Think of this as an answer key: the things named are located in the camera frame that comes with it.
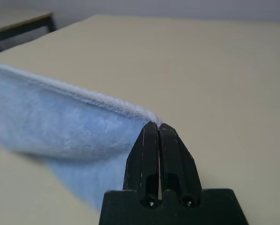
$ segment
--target towel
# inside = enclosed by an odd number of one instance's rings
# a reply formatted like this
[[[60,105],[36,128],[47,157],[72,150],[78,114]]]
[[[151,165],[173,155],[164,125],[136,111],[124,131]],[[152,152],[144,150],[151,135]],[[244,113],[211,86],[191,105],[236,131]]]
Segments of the towel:
[[[0,144],[40,157],[80,199],[100,209],[121,190],[141,129],[162,120],[120,99],[0,64]]]

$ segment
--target table surface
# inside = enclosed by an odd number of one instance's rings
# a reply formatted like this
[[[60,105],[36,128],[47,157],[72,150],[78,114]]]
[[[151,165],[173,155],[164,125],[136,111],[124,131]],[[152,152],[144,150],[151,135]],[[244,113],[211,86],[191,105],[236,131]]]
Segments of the table surface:
[[[233,189],[251,225],[280,225],[280,24],[94,16],[1,52],[0,62],[152,110],[177,130],[203,188]],[[10,186],[7,170],[37,167],[12,158],[0,158]],[[55,181],[45,168],[29,172],[17,185],[38,199],[28,176]],[[62,189],[54,185],[45,204],[74,202],[64,191],[51,200]],[[40,217],[39,207],[31,213]],[[70,216],[51,208],[51,216]]]
[[[51,15],[51,12],[34,9],[0,9],[0,32],[41,20]]]

